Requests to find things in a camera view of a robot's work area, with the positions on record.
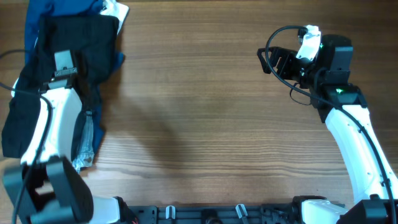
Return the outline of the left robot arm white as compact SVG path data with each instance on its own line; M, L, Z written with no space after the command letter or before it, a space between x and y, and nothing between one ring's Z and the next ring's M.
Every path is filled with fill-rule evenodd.
M38 102L34 128L20 167L5 171L3 183L13 203L12 223L139 223L120 197L95 197L71 162L73 134L84 98L90 95L81 56L55 52L49 78L37 91L14 90Z

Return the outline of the black shorts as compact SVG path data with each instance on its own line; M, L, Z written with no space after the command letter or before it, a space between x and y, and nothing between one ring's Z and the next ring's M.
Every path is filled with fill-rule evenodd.
M83 96L84 111L93 111L101 103L98 85L112 74L119 21L113 16L42 17L39 36L31 58L22 69L15 97L9 102L9 114L2 129L2 153L20 158L26 152L39 118L37 97L42 84L54 74L54 53L70 50L77 60L83 83L77 92Z

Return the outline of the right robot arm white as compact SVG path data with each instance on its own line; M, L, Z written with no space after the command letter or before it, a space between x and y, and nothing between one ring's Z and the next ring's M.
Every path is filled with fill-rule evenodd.
M267 43L257 50L264 73L310 98L343 157L354 206L343 208L324 197L301 196L292 202L296 223L397 223L397 177L374 133L368 104L349 83L351 40L302 30L298 51Z

